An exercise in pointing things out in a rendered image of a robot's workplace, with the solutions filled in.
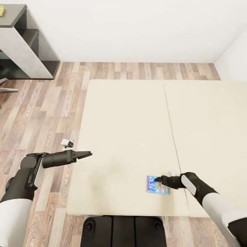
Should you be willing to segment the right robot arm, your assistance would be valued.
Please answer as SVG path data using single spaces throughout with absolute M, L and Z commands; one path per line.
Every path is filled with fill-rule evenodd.
M 180 174 L 169 170 L 169 177 L 161 176 L 154 181 L 178 190 L 187 188 L 204 208 L 231 247 L 247 247 L 247 211 L 237 207 L 195 173 Z

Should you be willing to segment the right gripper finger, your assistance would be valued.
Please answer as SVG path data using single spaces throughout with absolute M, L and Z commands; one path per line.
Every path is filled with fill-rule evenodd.
M 154 181 L 157 181 L 157 182 L 162 182 L 162 176 L 161 177 L 157 177 L 154 179 Z

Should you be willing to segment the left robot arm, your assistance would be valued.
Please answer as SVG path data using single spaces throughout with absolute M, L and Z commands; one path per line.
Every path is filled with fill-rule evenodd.
M 21 161 L 15 177 L 6 184 L 0 201 L 0 247 L 23 247 L 29 214 L 45 168 L 68 165 L 93 155 L 91 151 L 73 151 L 74 143 L 63 139 L 62 152 L 31 153 Z

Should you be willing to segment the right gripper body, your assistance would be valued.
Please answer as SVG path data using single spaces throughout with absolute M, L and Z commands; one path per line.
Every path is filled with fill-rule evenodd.
M 168 186 L 170 188 L 178 190 L 178 188 L 180 188 L 180 187 L 176 186 L 175 180 L 174 180 L 175 177 L 180 177 L 180 176 L 174 176 L 174 177 L 167 177 L 165 175 L 162 176 L 162 185 L 165 185 L 165 186 Z

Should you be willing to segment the board game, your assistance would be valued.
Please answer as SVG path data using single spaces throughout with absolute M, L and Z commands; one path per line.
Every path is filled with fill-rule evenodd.
M 147 192 L 168 194 L 168 188 L 161 182 L 154 181 L 157 176 L 147 176 Z

